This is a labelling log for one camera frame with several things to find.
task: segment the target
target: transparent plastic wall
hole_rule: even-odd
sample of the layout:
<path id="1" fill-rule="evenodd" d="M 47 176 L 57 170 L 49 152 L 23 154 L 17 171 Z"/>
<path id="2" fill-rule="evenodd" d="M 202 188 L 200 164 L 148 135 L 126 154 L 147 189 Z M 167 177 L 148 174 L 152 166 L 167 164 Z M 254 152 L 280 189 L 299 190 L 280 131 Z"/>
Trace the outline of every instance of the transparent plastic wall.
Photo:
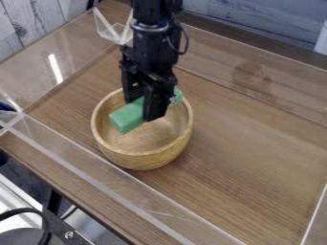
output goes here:
<path id="1" fill-rule="evenodd" d="M 21 111 L 114 44 L 99 36 L 88 11 L 1 63 L 0 100 Z"/>
<path id="2" fill-rule="evenodd" d="M 108 160 L 29 116 L 17 116 L 20 120 L 11 124 L 0 119 L 0 126 L 182 244 L 243 244 Z"/>
<path id="3" fill-rule="evenodd" d="M 327 124 L 326 71 L 296 61 L 290 62 L 282 56 L 270 54 L 270 58 L 266 58 L 264 51 L 246 44 L 194 27 L 186 26 L 186 29 L 191 36 L 191 49 L 180 58 L 180 69 L 316 123 Z M 0 76 L 5 78 L 0 99 L 5 99 L 20 110 L 27 108 L 92 63 L 118 42 L 103 39 L 97 31 L 106 32 L 104 29 L 96 29 L 93 13 L 88 12 L 9 59 L 0 66 Z M 124 32 L 122 26 L 115 32 Z M 25 80 L 31 81 L 31 85 L 21 87 Z M 108 160 L 29 116 L 1 112 L 0 136 L 8 131 L 180 243 L 243 244 Z M 326 209 L 324 191 L 303 244 L 326 244 Z"/>
<path id="4" fill-rule="evenodd" d="M 327 244 L 327 185 L 323 190 L 302 245 Z"/>
<path id="5" fill-rule="evenodd" d="M 327 126 L 327 71 L 184 25 L 191 37 L 178 67 Z"/>

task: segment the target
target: wire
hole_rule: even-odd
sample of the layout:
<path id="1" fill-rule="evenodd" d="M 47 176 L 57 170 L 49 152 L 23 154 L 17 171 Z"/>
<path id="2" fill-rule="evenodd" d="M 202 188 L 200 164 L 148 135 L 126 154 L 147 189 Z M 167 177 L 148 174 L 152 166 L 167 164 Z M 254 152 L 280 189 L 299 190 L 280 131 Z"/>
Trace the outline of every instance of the wire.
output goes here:
<path id="1" fill-rule="evenodd" d="M 0 222 L 4 221 L 5 219 L 21 214 L 21 213 L 25 213 L 25 212 L 36 213 L 44 220 L 44 235 L 43 235 L 43 237 L 40 239 L 39 245 L 45 245 L 47 235 L 48 235 L 48 224 L 45 222 L 45 216 L 44 216 L 43 212 L 40 212 L 39 210 L 31 209 L 31 208 L 16 209 L 16 210 L 12 210 L 12 211 L 8 211 L 8 212 L 3 212 L 0 214 Z"/>
<path id="2" fill-rule="evenodd" d="M 187 53 L 187 51 L 190 49 L 190 36 L 188 36 L 188 33 L 187 33 L 187 31 L 186 31 L 186 29 L 184 29 L 184 27 L 182 25 L 179 26 L 179 28 L 180 28 L 180 30 L 182 30 L 182 32 L 184 34 L 186 39 L 187 39 L 184 51 L 179 51 L 176 49 L 176 47 L 174 47 L 171 39 L 170 39 L 170 36 L 167 36 L 166 38 L 167 38 L 167 42 L 168 42 L 170 48 L 172 49 L 174 52 L 176 52 L 182 56 L 182 55 L 184 55 Z"/>

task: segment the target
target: clear acrylic enclosure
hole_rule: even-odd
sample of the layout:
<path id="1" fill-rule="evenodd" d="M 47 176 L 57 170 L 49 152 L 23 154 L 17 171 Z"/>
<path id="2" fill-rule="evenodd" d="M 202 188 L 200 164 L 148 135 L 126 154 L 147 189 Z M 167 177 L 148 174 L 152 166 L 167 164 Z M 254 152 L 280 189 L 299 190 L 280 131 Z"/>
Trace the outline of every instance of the clear acrylic enclosure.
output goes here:
<path id="1" fill-rule="evenodd" d="M 126 171 L 96 148 L 89 115 L 120 87 L 120 52 L 91 11 L 0 65 L 0 100 L 17 110 L 0 113 L 0 147 L 23 159 L 28 144 L 182 244 L 326 244 L 327 73 L 186 30 L 175 72 L 194 138 L 170 166 Z"/>

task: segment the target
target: green block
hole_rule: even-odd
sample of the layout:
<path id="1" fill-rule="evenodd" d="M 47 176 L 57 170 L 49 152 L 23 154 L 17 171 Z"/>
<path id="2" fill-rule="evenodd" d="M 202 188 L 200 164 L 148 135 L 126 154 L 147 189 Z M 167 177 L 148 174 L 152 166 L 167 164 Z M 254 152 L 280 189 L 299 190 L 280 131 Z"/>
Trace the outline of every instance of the green block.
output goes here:
<path id="1" fill-rule="evenodd" d="M 175 96 L 176 100 L 170 107 L 175 106 L 183 99 L 183 92 L 178 88 L 175 88 Z M 108 115 L 110 122 L 122 134 L 127 134 L 143 125 L 143 103 L 144 97 L 128 103 Z"/>

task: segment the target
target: wooden bowl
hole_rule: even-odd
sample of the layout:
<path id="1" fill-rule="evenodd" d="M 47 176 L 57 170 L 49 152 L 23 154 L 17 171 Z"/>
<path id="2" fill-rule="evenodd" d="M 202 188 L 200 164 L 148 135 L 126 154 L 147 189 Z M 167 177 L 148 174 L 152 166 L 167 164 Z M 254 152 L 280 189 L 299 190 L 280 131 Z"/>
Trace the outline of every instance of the wooden bowl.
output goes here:
<path id="1" fill-rule="evenodd" d="M 122 135 L 108 115 L 126 104 L 123 90 L 112 92 L 99 103 L 91 121 L 93 136 L 106 157 L 119 166 L 147 170 L 168 164 L 184 150 L 192 135 L 194 111 L 183 98 L 166 116 L 146 122 Z"/>

